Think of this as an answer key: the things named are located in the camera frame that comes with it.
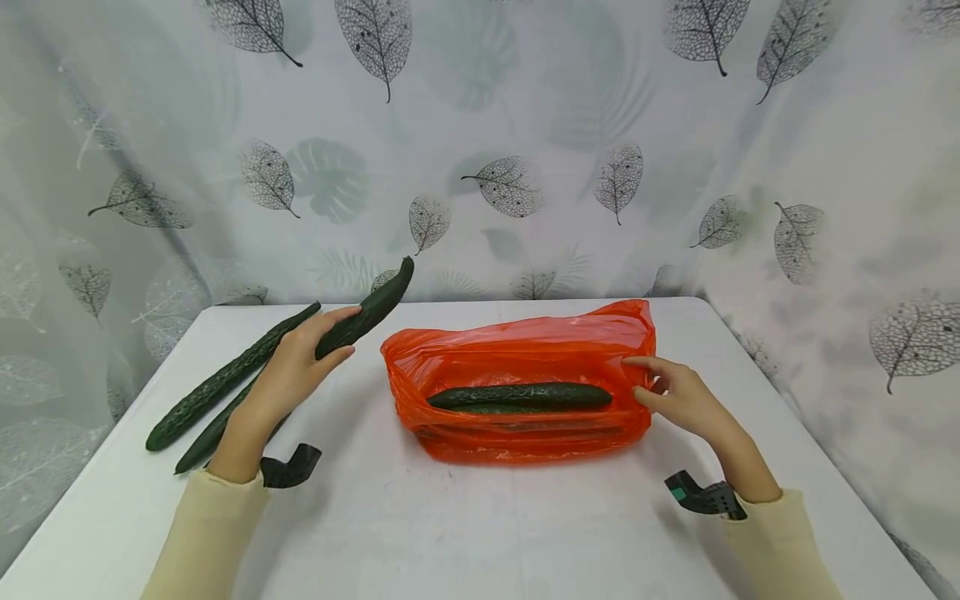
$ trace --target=red plastic bag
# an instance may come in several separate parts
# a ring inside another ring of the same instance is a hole
[[[579,317],[539,317],[467,331],[403,329],[380,351],[396,413],[433,458],[451,463],[531,464],[598,456],[639,440],[650,413],[634,400],[649,387],[624,356],[653,355],[646,300],[614,302]],[[431,407],[448,388],[572,381],[613,396],[601,410],[472,415]]]

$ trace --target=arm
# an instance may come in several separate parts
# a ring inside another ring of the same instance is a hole
[[[761,600],[842,600],[813,538],[800,492],[782,490],[753,438],[684,365],[655,357],[627,363],[658,379],[650,390],[635,388],[637,401],[653,413],[703,438],[736,492],[745,520],[724,519],[724,531],[750,573]]]
[[[260,458],[274,427],[353,354],[316,361],[314,348],[359,307],[317,314],[283,337],[237,407],[207,470],[190,476],[141,600],[229,600],[257,522],[269,500]]]

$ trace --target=left hand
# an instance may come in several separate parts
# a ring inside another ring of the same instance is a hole
[[[314,358],[314,350],[326,332],[359,312],[359,306],[350,306],[317,313],[286,333],[237,410],[244,409],[243,414],[255,415],[270,427],[292,413],[353,354],[353,346],[344,346],[319,361]]]

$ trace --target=curtain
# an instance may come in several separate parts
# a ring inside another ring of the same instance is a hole
[[[191,321],[698,296],[960,585],[952,0],[0,8],[0,569]]]

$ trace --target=finger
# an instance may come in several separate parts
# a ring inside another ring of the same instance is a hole
[[[317,361],[317,364],[310,368],[310,371],[316,376],[317,381],[323,381],[334,369],[339,367],[354,353],[353,346],[344,346],[330,352],[327,356]]]
[[[301,335],[307,344],[316,344],[334,325],[359,312],[359,306],[348,306],[331,310],[328,313],[317,313],[301,323],[294,331]]]
[[[684,368],[684,365],[680,363],[670,362],[658,356],[629,356],[624,358],[623,362],[626,365],[649,369],[657,375],[662,375],[667,378],[669,378],[671,374],[676,374]]]
[[[662,404],[667,400],[660,394],[654,394],[650,390],[645,390],[640,386],[634,388],[634,399],[640,404],[646,406],[651,413],[657,413],[660,411]]]

